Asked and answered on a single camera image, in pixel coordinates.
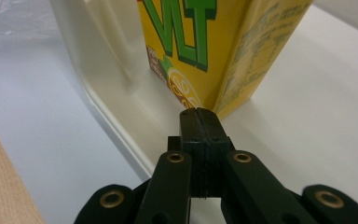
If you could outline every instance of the juice carton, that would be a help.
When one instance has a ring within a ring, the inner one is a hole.
[[[137,0],[151,69],[220,118],[248,100],[311,0]]]

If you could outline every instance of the wooden board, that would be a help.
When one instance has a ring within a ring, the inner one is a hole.
[[[19,175],[0,144],[0,224],[44,223]]]

